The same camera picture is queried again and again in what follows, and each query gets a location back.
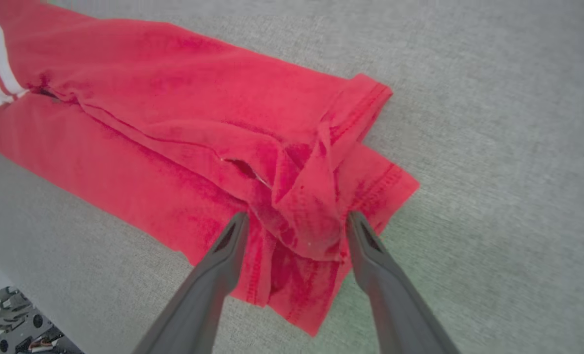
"hole in fabric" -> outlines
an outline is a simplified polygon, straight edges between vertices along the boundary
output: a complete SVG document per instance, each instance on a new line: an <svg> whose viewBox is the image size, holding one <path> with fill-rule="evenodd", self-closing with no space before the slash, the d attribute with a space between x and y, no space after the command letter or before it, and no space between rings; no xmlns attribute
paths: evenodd
<svg viewBox="0 0 584 354"><path fill-rule="evenodd" d="M224 249L226 246L228 246L228 243L231 242L231 235L233 234L234 230L235 225L231 226L231 229L226 233L226 235L224 235L224 238L220 241L217 247L215 247L215 251L213 251L213 253L220 251Z"/></svg>
<svg viewBox="0 0 584 354"><path fill-rule="evenodd" d="M226 161L234 164L247 177L256 178L256 174L254 174L254 171L252 170L250 165L248 165L244 161L240 161L240 160L226 160Z"/></svg>
<svg viewBox="0 0 584 354"><path fill-rule="evenodd" d="M51 101L53 103L61 103L62 102L62 101L60 101L60 99L58 99L58 97L56 97L54 94L52 94L48 90L41 88L40 91L38 91L38 94L42 94L43 96L51 97Z"/></svg>

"red fabric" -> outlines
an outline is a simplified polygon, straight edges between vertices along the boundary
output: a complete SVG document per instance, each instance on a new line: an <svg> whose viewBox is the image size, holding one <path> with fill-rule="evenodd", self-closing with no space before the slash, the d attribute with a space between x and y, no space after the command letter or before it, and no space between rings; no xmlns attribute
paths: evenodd
<svg viewBox="0 0 584 354"><path fill-rule="evenodd" d="M0 0L0 25L31 90L0 107L3 155L192 264L247 210L232 295L311 335L351 267L346 213L362 211L380 233L418 185L361 144L391 96L367 76L33 0Z"/></svg>

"gray table surface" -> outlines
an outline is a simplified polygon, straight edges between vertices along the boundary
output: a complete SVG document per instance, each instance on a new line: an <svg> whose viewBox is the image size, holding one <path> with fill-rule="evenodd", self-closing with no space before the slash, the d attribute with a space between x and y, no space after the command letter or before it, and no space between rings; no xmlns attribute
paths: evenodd
<svg viewBox="0 0 584 354"><path fill-rule="evenodd" d="M421 188L386 245L458 347L584 353L584 0L363 3L60 2L390 85L365 143ZM190 269L1 156L0 266L90 354L129 353ZM349 276L314 339L271 309L227 300L215 351L373 353L377 343Z"/></svg>

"folded red shirt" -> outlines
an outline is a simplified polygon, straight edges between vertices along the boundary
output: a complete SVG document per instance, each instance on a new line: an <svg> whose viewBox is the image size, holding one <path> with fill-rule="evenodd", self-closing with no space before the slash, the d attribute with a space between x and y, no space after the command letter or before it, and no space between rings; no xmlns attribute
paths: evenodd
<svg viewBox="0 0 584 354"><path fill-rule="evenodd" d="M346 213L380 233L418 185L361 144L389 96L168 23L0 0L0 152L192 264L247 210L232 295L311 335L351 268Z"/></svg>

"robotic hand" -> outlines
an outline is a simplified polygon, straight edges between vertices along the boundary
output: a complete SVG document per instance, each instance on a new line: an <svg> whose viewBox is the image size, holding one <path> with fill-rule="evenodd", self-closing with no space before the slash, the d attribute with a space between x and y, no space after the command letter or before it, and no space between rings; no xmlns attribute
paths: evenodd
<svg viewBox="0 0 584 354"><path fill-rule="evenodd" d="M242 269L248 218L238 213L133 354L210 353L222 303ZM370 298L382 353L458 354L408 277L359 212L346 220L355 280Z"/></svg>
<svg viewBox="0 0 584 354"><path fill-rule="evenodd" d="M83 354L15 287L0 290L0 354Z"/></svg>

